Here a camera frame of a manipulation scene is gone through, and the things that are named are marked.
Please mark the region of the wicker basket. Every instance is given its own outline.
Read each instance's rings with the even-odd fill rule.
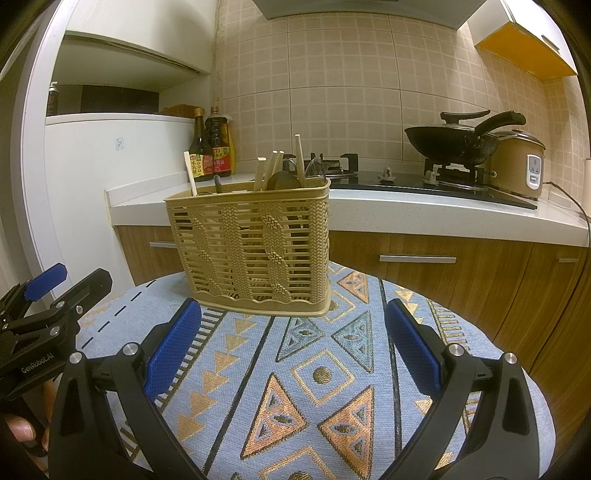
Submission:
[[[207,306],[322,316],[330,306],[330,180],[253,192],[254,182],[199,187],[165,200],[193,297]]]

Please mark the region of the plastic basket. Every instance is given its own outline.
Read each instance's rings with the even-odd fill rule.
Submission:
[[[165,200],[193,298],[235,312],[322,316],[330,306],[330,180],[253,192],[199,187]]]

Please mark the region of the metal screw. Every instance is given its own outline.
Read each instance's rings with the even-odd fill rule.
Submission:
[[[82,360],[82,354],[80,352],[74,352],[70,355],[70,363],[77,364]]]
[[[511,365],[515,365],[517,363],[517,355],[511,352],[508,352],[504,355],[505,362]]]
[[[452,343],[447,349],[453,356],[462,356],[465,352],[464,347],[457,343]]]
[[[123,347],[123,353],[127,356],[135,355],[138,351],[137,343],[128,343]]]

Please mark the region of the white countertop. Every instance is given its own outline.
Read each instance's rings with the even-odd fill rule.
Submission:
[[[148,180],[107,190],[111,223],[169,225],[164,199],[188,190],[188,183]],[[249,181],[252,173],[236,174],[222,183]],[[439,195],[331,189],[329,229],[356,232],[411,233],[539,242],[586,247],[585,221],[568,208],[540,199],[536,210]]]

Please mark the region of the round table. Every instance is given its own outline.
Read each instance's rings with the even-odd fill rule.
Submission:
[[[179,442],[211,480],[377,479],[408,442],[431,399],[391,349],[384,307],[400,298],[419,323],[472,355],[499,358],[474,325],[387,281],[330,262],[331,310],[324,317],[253,316],[202,307],[193,348],[156,404]],[[76,346],[112,355],[170,320],[191,296],[184,273],[127,291],[80,320]],[[554,452],[554,426],[526,376],[540,438],[540,473]],[[471,394],[440,461],[452,461],[478,404]],[[116,394],[109,402],[131,458],[147,466]]]

